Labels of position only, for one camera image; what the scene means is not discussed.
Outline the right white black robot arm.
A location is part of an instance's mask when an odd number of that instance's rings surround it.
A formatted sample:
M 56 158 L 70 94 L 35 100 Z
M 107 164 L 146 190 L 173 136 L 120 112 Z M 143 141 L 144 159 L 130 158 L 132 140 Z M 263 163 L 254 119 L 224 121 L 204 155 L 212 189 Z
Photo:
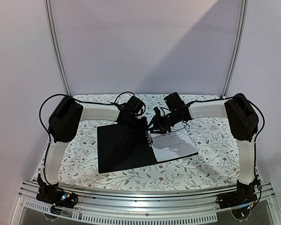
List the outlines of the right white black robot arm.
M 169 133 L 172 127 L 182 121 L 209 117 L 228 119 L 230 131 L 237 141 L 239 151 L 237 189 L 217 196 L 215 202 L 220 209 L 236 206 L 244 206 L 248 210 L 254 208 L 258 202 L 255 187 L 260 186 L 256 170 L 259 117 L 251 102 L 244 94 L 238 93 L 228 98 L 185 103 L 176 92 L 165 97 L 164 101 L 170 112 L 161 115 L 158 107 L 155 107 L 155 115 L 148 125 L 149 131 L 156 134 Z

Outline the black clip folder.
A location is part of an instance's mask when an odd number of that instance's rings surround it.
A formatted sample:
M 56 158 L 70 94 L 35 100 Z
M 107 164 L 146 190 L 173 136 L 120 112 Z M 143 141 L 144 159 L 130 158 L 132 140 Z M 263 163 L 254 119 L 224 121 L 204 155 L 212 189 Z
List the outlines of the black clip folder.
M 157 165 L 144 131 L 126 125 L 106 125 L 97 128 L 98 172 L 110 173 Z

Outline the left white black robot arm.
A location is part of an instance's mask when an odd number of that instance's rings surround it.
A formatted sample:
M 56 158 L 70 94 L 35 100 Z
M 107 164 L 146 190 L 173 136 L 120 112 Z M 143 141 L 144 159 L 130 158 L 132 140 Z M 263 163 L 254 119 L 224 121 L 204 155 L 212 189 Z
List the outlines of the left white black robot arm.
M 49 117 L 49 126 L 45 128 L 49 140 L 44 164 L 37 177 L 37 200 L 51 204 L 52 207 L 73 209 L 78 203 L 78 196 L 59 187 L 58 173 L 63 154 L 75 138 L 79 123 L 84 120 L 108 120 L 124 124 L 135 131 L 144 131 L 147 119 L 142 116 L 144 103 L 135 96 L 122 104 L 85 102 L 68 95 L 62 97 Z

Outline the silver folder clip mechanism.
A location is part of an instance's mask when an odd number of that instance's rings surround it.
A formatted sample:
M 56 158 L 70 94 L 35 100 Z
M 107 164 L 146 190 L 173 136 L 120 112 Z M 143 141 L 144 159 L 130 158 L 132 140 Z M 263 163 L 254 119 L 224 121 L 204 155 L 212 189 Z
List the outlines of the silver folder clip mechanism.
M 145 137 L 146 137 L 149 147 L 152 147 L 153 139 L 152 139 L 151 134 L 149 132 L 145 132 Z

